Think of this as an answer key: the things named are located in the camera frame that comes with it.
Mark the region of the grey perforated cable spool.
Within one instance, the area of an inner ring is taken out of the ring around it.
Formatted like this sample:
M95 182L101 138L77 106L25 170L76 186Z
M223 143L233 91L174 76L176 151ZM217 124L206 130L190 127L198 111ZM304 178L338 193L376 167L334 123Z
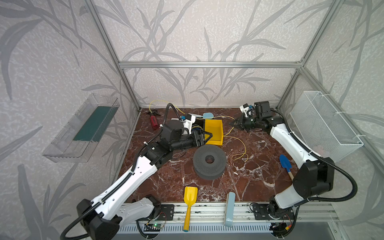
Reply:
M193 165L196 174L204 180L220 178L227 166L226 153L215 145L199 147L193 156Z

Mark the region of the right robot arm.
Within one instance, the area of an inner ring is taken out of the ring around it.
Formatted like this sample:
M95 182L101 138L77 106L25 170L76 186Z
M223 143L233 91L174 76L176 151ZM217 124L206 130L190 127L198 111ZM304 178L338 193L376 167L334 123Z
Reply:
M289 127L284 115L270 107L268 101L244 104L239 107L241 115L230 125L249 132L262 129L274 138L293 158L298 172L292 184L279 194L271 197L267 207L273 219L281 218L292 208L308 202L345 202L358 192L356 180L345 170L335 165L331 158L324 158L309 148ZM339 198L323 198L321 194L333 189L335 172L344 175L351 183L351 192Z

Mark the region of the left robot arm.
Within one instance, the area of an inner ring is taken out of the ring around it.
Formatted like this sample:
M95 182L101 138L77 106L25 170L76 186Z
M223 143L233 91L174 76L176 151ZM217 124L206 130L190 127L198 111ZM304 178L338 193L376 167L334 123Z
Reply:
M158 133L139 149L132 166L108 189L92 200L84 199L77 205L78 218L61 233L62 240L77 224L85 229L84 235L75 240L90 237L93 240L111 240L124 224L153 215L159 202L145 197L127 204L126 200L149 177L173 158L174 152L205 145L212 133L201 128L193 129L195 117L187 115L176 120L164 119Z

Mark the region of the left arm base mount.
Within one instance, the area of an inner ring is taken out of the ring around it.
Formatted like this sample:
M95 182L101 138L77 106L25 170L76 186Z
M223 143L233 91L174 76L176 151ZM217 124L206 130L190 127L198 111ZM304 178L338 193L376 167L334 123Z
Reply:
M175 213L175 205L173 204L161 204L156 206L152 213L145 218L139 219L139 221L172 221Z

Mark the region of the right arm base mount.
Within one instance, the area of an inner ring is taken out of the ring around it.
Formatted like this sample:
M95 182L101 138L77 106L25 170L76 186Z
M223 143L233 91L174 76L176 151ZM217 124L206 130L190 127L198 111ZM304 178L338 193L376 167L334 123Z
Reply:
M249 205L251 212L254 214L255 220L264 220L264 221L272 221L272 220L293 220L294 219L294 211L292 208L288 208L286 210L275 209L270 204L259 204L259 203L251 203Z

